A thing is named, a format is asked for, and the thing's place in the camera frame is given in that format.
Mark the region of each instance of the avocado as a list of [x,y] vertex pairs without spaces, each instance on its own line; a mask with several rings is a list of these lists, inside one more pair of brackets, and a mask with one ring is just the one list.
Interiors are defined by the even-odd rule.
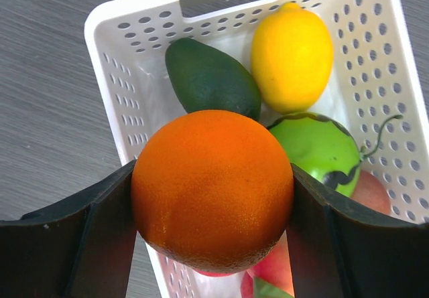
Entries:
[[220,109],[259,120],[261,93],[256,81],[230,55],[181,38],[167,48],[166,66],[174,92],[187,113]]

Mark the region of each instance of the perforated basket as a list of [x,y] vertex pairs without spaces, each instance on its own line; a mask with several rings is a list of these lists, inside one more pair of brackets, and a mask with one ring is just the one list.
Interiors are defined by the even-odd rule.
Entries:
[[[392,216],[429,222],[429,124],[400,0],[259,0],[183,16],[182,7],[205,1],[114,0],[89,15],[85,40],[122,164],[185,114],[164,64],[172,40],[192,36],[248,67],[256,25],[296,1],[323,18],[335,44],[330,82],[311,110],[338,120],[368,147],[387,115],[402,113],[363,169],[383,182]],[[264,111],[263,124],[272,120]],[[163,298],[240,297],[240,275],[204,277],[147,249]],[[133,261],[131,275],[140,263]]]

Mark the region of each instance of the white plastic basket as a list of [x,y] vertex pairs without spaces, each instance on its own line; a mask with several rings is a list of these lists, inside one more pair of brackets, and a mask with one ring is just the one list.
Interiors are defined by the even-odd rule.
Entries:
[[[278,5],[296,1],[323,18],[335,44],[334,71],[311,110],[338,120],[365,145],[376,140],[386,115],[403,113],[402,121],[388,124],[382,149],[363,168],[384,183],[392,216],[429,222],[429,124],[400,0],[259,0],[183,17],[181,5],[202,1],[208,0],[114,0],[85,23],[123,165],[161,126],[185,114],[164,64],[171,40],[191,35],[248,67],[255,26]],[[272,120],[268,113],[262,118]],[[240,275],[204,277],[147,249],[163,298],[240,297]],[[133,261],[131,274],[139,263]]]

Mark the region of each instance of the gray wooden surface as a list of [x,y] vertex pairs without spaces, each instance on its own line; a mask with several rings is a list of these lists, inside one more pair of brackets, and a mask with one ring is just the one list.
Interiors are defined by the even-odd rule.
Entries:
[[[0,219],[16,219],[104,178],[119,159],[83,38],[108,0],[0,0]],[[402,0],[429,102],[429,0]],[[130,297],[159,297],[143,246]]]

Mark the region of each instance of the green leaf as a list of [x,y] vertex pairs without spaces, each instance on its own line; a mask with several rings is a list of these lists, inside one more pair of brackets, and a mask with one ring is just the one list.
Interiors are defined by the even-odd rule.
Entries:
[[294,298],[271,283],[255,277],[253,278],[253,298]]

